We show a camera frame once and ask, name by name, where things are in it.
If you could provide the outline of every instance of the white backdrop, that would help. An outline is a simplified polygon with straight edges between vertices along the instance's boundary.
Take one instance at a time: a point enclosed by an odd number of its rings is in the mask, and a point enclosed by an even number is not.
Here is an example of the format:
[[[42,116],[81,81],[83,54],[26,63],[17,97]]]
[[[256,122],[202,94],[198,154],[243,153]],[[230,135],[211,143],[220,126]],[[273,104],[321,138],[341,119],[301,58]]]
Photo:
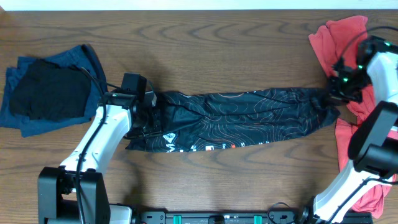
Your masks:
[[[6,11],[398,9],[398,0],[0,0]]]

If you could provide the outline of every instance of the red fabric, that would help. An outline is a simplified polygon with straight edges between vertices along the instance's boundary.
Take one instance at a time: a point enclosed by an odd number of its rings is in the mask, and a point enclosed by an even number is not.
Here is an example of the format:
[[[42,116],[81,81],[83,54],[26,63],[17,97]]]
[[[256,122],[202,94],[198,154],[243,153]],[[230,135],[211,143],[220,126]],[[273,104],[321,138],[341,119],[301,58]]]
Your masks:
[[[315,54],[328,77],[335,75],[332,65],[337,62],[346,44],[354,36],[366,30],[365,24],[367,21],[368,18],[364,16],[353,16],[339,21],[328,21],[325,26],[319,27],[316,34],[308,36]],[[366,38],[366,34],[362,35],[348,48],[344,54],[345,65],[352,68],[357,66],[355,58],[358,51],[358,44]],[[347,105],[347,108],[357,116],[358,126],[362,124],[375,107],[373,86],[366,87],[362,91],[362,94],[362,103],[351,102]],[[340,171],[343,170],[348,162],[348,144],[351,136],[357,129],[357,126],[350,125],[342,119],[337,120],[335,134]],[[389,136],[396,138],[398,134],[390,132]],[[371,212],[373,217],[379,218],[383,212],[384,197],[390,189],[391,187],[384,185],[373,187],[353,205],[352,209],[356,212]]]

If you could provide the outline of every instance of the blue cloth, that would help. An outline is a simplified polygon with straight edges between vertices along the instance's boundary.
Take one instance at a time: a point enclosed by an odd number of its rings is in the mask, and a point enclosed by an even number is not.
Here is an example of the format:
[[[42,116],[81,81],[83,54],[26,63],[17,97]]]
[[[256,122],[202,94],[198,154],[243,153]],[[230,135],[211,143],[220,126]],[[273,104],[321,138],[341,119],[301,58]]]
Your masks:
[[[95,63],[92,63],[87,57],[87,52],[84,51],[87,45],[79,45],[66,52],[47,57],[44,60],[56,63],[61,67],[76,66],[87,69],[90,74],[95,78],[104,79],[103,73],[97,74],[98,67],[94,68]],[[0,127],[17,128],[21,130],[22,137],[28,137],[36,134],[42,134],[49,131],[54,131],[74,124],[83,124],[88,122],[92,116],[95,115],[97,109],[98,99],[101,93],[96,89],[95,84],[91,83],[90,94],[87,98],[84,116],[81,118],[64,119],[61,121],[48,121],[48,120],[30,120],[28,116],[19,114],[12,115],[9,111],[9,101],[15,87],[18,85],[21,78],[25,75],[28,66],[32,64],[36,58],[19,57],[17,68],[8,68],[6,72],[6,86],[4,87],[4,96],[0,111]]]

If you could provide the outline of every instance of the folded black fabric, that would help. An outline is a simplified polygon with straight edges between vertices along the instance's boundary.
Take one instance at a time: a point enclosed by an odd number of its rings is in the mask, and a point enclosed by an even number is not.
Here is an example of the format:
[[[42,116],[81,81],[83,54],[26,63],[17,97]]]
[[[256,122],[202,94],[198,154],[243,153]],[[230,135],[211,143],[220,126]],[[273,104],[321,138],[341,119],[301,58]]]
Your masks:
[[[246,93],[158,94],[165,135],[132,141],[150,152],[228,149],[299,138],[333,124],[340,112],[316,88],[271,88]]]
[[[78,69],[36,60],[13,91],[10,112],[51,121],[79,118],[90,90],[90,79]]]

